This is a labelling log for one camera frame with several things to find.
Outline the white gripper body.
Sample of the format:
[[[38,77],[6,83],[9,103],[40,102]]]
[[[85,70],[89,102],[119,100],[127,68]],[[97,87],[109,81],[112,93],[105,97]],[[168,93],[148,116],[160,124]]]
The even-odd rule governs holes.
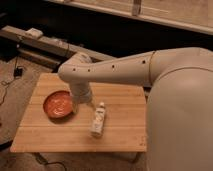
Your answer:
[[[70,83],[71,96],[76,103],[88,103],[92,100],[92,91],[88,82]]]

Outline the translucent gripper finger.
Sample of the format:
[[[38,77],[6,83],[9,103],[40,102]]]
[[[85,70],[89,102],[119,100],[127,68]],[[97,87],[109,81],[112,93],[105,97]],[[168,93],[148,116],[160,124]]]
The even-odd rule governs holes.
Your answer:
[[[87,105],[90,106],[91,108],[95,108],[95,105],[92,101],[88,102]]]
[[[78,110],[79,110],[79,109],[78,109],[78,103],[75,103],[75,102],[74,102],[74,103],[72,104],[72,107],[73,107],[73,113],[74,113],[74,114],[77,114],[77,113],[78,113]]]

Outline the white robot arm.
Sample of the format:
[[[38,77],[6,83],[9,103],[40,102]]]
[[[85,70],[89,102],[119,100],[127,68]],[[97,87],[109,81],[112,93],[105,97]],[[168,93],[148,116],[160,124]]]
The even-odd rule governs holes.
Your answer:
[[[148,171],[213,171],[212,51],[157,50],[97,63],[78,52],[58,75],[79,102],[92,98],[91,82],[149,87]]]

